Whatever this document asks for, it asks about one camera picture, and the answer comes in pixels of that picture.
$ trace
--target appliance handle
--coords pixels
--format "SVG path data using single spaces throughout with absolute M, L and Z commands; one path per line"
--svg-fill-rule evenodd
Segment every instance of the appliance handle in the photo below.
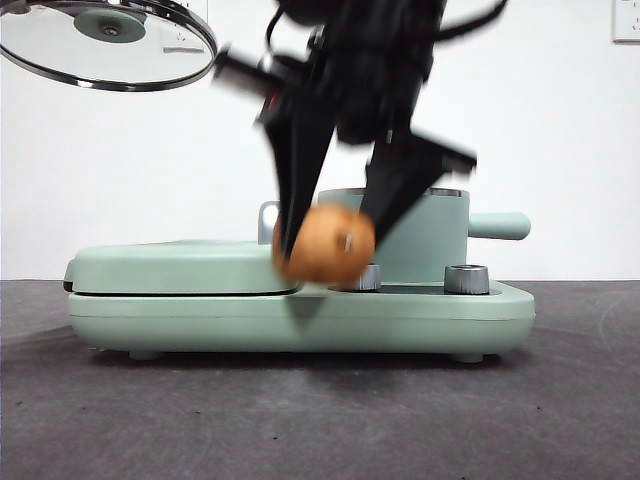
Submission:
M 531 221 L 524 213 L 472 213 L 469 237 L 523 240 L 531 231 Z

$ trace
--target appliance lid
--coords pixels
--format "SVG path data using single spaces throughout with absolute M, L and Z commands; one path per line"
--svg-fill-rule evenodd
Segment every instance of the appliance lid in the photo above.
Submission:
M 213 67 L 204 20 L 167 0 L 0 0 L 0 49 L 44 77 L 112 91 L 167 90 Z

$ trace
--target metal knob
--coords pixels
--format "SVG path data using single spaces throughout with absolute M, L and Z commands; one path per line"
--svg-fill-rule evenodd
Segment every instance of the metal knob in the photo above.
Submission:
M 446 267 L 444 290 L 458 295 L 486 295 L 489 293 L 489 269 L 482 265 Z
M 380 265 L 371 263 L 352 285 L 340 285 L 336 290 L 345 292 L 374 292 L 380 289 L 382 275 Z
M 258 244 L 271 245 L 273 229 L 280 214 L 280 202 L 265 202 L 258 214 Z

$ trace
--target brown bun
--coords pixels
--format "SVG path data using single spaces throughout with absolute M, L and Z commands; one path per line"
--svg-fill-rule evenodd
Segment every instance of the brown bun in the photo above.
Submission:
M 348 284 L 358 280 L 373 259 L 375 229 L 367 215 L 340 205 L 320 205 L 307 212 L 289 261 L 280 250 L 279 220 L 272 245 L 274 265 L 284 278 Z

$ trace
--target gray table surface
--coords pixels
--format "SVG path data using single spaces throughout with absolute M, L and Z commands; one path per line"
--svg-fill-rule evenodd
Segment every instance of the gray table surface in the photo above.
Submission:
M 59 282 L 2 283 L 2 470 L 31 479 L 640 479 L 640 282 L 513 283 L 526 344 L 437 355 L 83 344 Z

